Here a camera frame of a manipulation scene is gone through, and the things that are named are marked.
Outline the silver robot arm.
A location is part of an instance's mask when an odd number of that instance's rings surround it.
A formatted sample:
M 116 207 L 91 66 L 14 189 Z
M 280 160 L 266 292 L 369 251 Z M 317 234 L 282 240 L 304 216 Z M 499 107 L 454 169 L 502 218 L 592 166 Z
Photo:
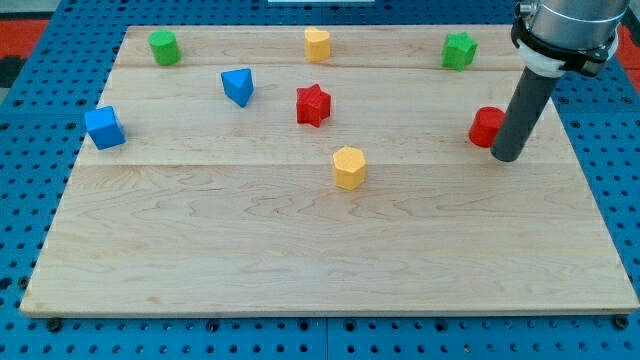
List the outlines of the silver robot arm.
M 511 40 L 526 68 L 547 78 L 596 76 L 615 55 L 629 0 L 527 0 L 515 8 Z

